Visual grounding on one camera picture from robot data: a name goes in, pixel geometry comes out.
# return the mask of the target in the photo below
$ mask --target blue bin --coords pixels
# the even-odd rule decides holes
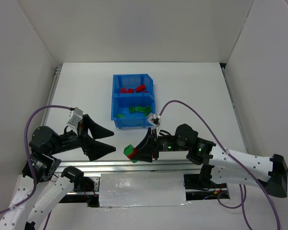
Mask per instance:
[[[135,92],[135,88],[142,84],[146,86],[145,91],[148,93]],[[120,89],[124,87],[127,90],[134,89],[134,93],[120,93]],[[150,106],[152,113],[156,113],[154,82],[148,74],[113,75],[111,120],[115,126],[117,128],[151,126],[144,113],[129,113],[131,106]]]

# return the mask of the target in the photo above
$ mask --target green object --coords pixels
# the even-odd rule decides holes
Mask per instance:
[[[129,109],[129,113],[134,113],[135,112],[134,106],[130,106],[128,109]]]
[[[152,111],[152,108],[150,106],[147,106],[144,110],[146,114],[149,114]]]
[[[140,112],[140,113],[145,113],[145,107],[136,106],[135,111]]]
[[[123,117],[126,117],[126,116],[123,115],[123,114],[117,114],[117,117],[119,117],[119,118],[123,118]]]
[[[128,157],[130,154],[133,153],[134,147],[132,145],[128,145],[125,149],[124,149],[124,155],[126,157]]]

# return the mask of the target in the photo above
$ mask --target purple cable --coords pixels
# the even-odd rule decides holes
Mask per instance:
[[[243,195],[242,186],[239,185],[239,187],[240,187],[241,195]],[[218,200],[219,204],[220,204],[221,206],[223,206],[223,207],[225,207],[225,208],[229,208],[229,209],[236,209],[236,208],[241,207],[242,205],[244,205],[244,202],[245,202],[245,200],[246,200],[246,187],[245,187],[245,185],[243,185],[243,188],[244,188],[244,196],[241,197],[241,203],[240,203],[239,205],[234,206],[234,207],[231,207],[231,206],[224,205],[224,204],[221,202],[221,200],[220,200],[221,195],[222,195],[223,193],[226,193],[227,191],[220,192],[220,193],[217,195],[217,200]]]
[[[32,166],[32,162],[31,162],[31,158],[30,158],[30,151],[29,151],[29,144],[28,144],[28,130],[29,130],[29,125],[33,119],[33,117],[38,113],[40,112],[41,110],[43,109],[47,109],[47,108],[61,108],[61,109],[68,109],[68,110],[72,110],[72,108],[70,107],[66,107],[66,106],[62,106],[62,105],[45,105],[45,106],[42,106],[38,109],[36,109],[32,114],[31,116],[29,117],[27,123],[25,124],[25,128],[24,128],[24,150],[25,150],[25,154],[27,156],[27,161],[28,161],[28,165],[29,165],[29,169],[30,169],[30,173],[32,175],[32,178],[33,178],[33,190],[32,190],[32,193],[26,197],[25,199],[23,199],[22,201],[20,201],[19,203],[15,204],[14,206],[19,206],[19,205],[22,205],[24,202],[26,202],[28,199],[30,199],[34,192],[36,191],[36,186],[37,186],[37,179],[36,179],[36,175],[35,175],[35,172],[34,172],[34,168]],[[10,208],[6,208],[2,211],[0,211],[0,215],[3,214],[3,213],[6,213],[8,211],[10,211],[11,209]]]
[[[47,216],[47,220],[46,220],[46,223],[45,223],[45,225],[44,225],[43,230],[46,230],[46,228],[47,228],[48,221],[49,221],[49,219],[50,219],[50,215],[51,215],[51,212],[49,212],[49,214],[48,214],[48,216]]]
[[[204,119],[194,110],[192,109],[189,105],[187,105],[186,103],[184,102],[181,102],[181,101],[178,101],[178,100],[172,100],[172,101],[169,101],[167,102],[163,108],[161,109],[161,112],[160,112],[160,116],[163,114],[165,108],[168,106],[168,104],[172,103],[172,102],[177,102],[177,103],[180,103],[186,107],[188,107],[192,112],[194,112],[198,118],[205,124],[205,126],[207,127],[207,129],[210,131],[211,135],[214,137],[214,139],[216,140],[216,142],[218,143],[218,145],[221,147],[221,149],[224,151],[224,152],[227,152],[226,149],[224,148],[224,146],[221,144],[221,142],[218,140],[218,138],[216,137],[216,135],[214,134],[214,132],[212,131],[212,129],[210,128],[210,126],[204,121]],[[231,157],[236,163],[238,163],[254,180],[255,182],[258,184],[258,186],[261,188],[261,190],[263,191],[265,197],[268,199],[270,205],[271,205],[271,208],[274,212],[274,215],[275,215],[275,219],[276,219],[276,225],[277,225],[277,230],[281,230],[281,226],[280,226],[280,220],[279,220],[279,216],[278,216],[278,213],[277,213],[277,210],[276,210],[276,207],[272,201],[272,199],[270,198],[269,194],[266,192],[266,190],[264,189],[264,187],[262,186],[262,184],[259,182],[259,180],[255,177],[255,175],[247,168],[244,166],[244,164],[242,164],[237,158],[235,158],[233,155],[231,155],[230,153],[228,154],[229,157]],[[246,222],[246,224],[248,225],[249,229],[252,230],[252,228],[250,227],[247,219],[246,219],[246,215],[245,215],[245,210],[244,210],[244,204],[242,203],[242,213],[243,213],[243,217],[244,217],[244,220]]]

